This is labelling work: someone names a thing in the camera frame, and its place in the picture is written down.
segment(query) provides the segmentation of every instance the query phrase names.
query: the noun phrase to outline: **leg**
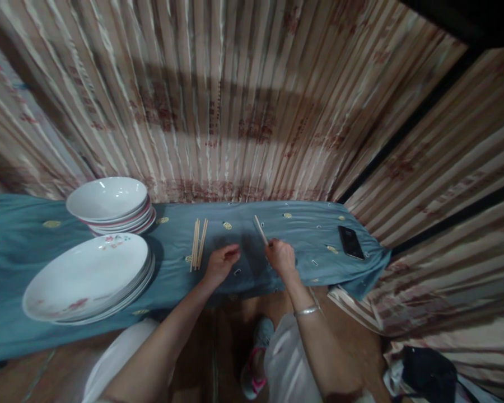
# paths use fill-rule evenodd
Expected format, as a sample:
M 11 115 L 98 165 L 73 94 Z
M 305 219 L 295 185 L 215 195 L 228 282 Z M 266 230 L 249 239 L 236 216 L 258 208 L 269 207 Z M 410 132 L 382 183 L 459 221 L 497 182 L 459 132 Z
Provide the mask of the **leg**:
M 322 401 L 292 313 L 280 320 L 265 351 L 264 369 L 270 402 Z
M 84 388 L 82 403 L 92 403 L 97 400 L 109 382 L 158 325 L 158 322 L 146 319 L 124 330 L 114 340 L 92 369 Z

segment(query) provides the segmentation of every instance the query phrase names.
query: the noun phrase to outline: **sneaker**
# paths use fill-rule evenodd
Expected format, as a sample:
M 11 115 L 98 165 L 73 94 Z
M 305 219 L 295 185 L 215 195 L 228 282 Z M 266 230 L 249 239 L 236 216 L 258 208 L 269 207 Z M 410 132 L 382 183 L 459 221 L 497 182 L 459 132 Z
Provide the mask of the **sneaker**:
M 241 389 L 248 400 L 254 400 L 266 384 L 265 379 L 252 376 L 252 362 L 259 351 L 265 351 L 274 334 L 274 325 L 267 317 L 262 317 L 254 330 L 254 347 L 241 371 Z

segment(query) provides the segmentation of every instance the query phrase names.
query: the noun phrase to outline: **black smartphone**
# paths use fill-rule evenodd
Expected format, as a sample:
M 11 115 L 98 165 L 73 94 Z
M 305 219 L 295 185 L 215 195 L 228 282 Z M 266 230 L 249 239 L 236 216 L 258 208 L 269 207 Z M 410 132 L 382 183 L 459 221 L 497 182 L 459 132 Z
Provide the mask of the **black smartphone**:
M 358 243 L 357 233 L 350 228 L 342 226 L 338 226 L 338 231 L 340 232 L 343 250 L 346 255 L 364 260 L 364 254 L 360 248 L 360 243 Z

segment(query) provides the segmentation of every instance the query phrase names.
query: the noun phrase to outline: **stack of bowls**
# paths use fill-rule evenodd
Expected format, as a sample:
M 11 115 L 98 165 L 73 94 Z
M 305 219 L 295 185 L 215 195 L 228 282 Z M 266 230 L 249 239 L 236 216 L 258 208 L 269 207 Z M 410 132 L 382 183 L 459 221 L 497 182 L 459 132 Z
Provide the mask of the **stack of bowls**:
M 66 202 L 67 210 L 95 236 L 146 232 L 157 216 L 144 184 L 129 177 L 88 182 Z
M 145 240 L 121 233 L 81 243 L 30 282 L 22 309 L 37 321 L 87 325 L 125 309 L 149 286 L 155 256 Z

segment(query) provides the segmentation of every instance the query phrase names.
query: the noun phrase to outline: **hand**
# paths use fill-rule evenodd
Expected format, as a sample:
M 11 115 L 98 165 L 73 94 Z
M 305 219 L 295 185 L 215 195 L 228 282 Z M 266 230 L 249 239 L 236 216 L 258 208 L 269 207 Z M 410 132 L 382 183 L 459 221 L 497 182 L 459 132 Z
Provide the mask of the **hand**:
M 273 238 L 265 247 L 265 255 L 282 280 L 286 281 L 291 276 L 298 276 L 295 267 L 295 251 L 289 243 Z
M 241 257 L 239 245 L 228 245 L 211 253 L 204 280 L 218 287 L 228 276 L 231 267 Z

